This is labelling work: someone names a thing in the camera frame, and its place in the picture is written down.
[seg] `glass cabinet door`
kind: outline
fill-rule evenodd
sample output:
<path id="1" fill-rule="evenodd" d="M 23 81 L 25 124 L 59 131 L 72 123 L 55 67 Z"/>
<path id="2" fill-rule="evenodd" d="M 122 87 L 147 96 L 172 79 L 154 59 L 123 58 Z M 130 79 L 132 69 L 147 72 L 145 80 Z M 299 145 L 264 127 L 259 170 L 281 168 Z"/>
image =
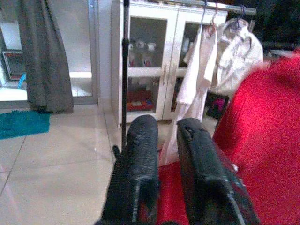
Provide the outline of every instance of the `glass cabinet door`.
<path id="1" fill-rule="evenodd" d="M 176 19 L 177 10 L 130 6 L 129 122 L 143 113 L 163 117 Z"/>
<path id="2" fill-rule="evenodd" d="M 214 10 L 206 10 L 203 18 L 203 25 L 210 26 L 210 22 L 215 14 Z M 171 120 L 176 109 L 176 97 L 179 93 L 183 77 L 187 70 L 184 57 L 193 46 L 196 39 L 199 24 L 202 20 L 203 11 L 186 12 L 179 11 L 176 24 L 176 34 L 174 38 L 172 65 L 169 72 L 168 86 L 165 97 L 164 120 Z M 226 12 L 218 12 L 214 22 L 216 25 L 222 24 L 226 20 Z"/>

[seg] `teal rug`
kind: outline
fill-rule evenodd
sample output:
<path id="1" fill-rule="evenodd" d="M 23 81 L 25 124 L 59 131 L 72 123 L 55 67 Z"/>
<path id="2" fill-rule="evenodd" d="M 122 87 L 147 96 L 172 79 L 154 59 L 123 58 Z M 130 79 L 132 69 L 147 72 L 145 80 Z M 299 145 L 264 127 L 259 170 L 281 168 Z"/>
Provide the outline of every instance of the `teal rug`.
<path id="1" fill-rule="evenodd" d="M 0 139 L 46 133 L 50 114 L 38 111 L 17 111 L 0 114 Z"/>

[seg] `cabinet handle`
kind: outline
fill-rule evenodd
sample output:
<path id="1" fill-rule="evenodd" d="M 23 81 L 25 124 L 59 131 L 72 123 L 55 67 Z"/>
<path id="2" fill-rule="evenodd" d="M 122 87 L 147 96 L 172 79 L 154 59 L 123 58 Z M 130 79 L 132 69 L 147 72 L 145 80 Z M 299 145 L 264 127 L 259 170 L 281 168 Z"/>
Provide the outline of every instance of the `cabinet handle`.
<path id="1" fill-rule="evenodd" d="M 167 70 L 167 64 L 165 64 L 165 66 L 164 66 L 164 73 L 163 73 L 163 86 L 165 85 L 165 73 L 166 73 L 166 70 Z"/>
<path id="2" fill-rule="evenodd" d="M 171 78 L 171 84 L 174 84 L 174 80 L 176 80 L 176 72 L 177 72 L 177 65 L 176 63 L 173 63 L 173 70 L 172 70 L 172 78 Z"/>

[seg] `white cabinet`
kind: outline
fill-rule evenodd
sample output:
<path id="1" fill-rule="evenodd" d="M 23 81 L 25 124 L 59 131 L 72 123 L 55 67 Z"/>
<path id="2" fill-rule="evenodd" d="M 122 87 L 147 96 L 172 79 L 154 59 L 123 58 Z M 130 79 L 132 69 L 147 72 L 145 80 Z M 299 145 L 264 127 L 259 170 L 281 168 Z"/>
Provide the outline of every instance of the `white cabinet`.
<path id="1" fill-rule="evenodd" d="M 203 24 L 211 24 L 206 10 Z M 183 58 L 193 44 L 203 16 L 201 8 L 131 2 L 129 8 L 129 66 L 127 121 L 143 114 L 170 120 L 186 71 Z M 226 20 L 218 11 L 216 25 Z M 121 123 L 123 5 L 112 5 L 112 109 Z"/>

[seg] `red fabric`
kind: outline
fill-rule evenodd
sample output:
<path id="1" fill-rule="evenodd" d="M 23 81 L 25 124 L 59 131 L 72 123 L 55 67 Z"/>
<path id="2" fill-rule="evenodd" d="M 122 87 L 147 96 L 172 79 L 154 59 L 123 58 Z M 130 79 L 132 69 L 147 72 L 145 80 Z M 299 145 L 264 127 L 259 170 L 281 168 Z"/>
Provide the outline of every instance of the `red fabric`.
<path id="1" fill-rule="evenodd" d="M 158 200 L 157 224 L 173 221 L 180 225 L 188 225 L 181 186 L 180 164 L 173 163 L 160 167 L 159 179 L 161 189 Z"/>
<path id="2" fill-rule="evenodd" d="M 248 76 L 213 137 L 262 224 L 300 224 L 300 58 Z"/>

